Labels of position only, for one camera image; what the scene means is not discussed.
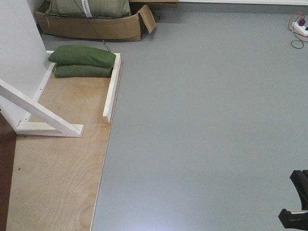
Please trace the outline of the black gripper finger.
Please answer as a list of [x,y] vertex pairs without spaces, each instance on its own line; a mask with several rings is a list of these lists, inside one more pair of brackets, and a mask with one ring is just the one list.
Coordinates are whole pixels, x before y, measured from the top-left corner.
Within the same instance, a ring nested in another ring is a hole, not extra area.
[[308,211],[287,211],[282,209],[278,215],[280,222],[285,229],[307,229]]
[[308,170],[294,170],[290,180],[295,186],[301,201],[301,209],[308,209]]

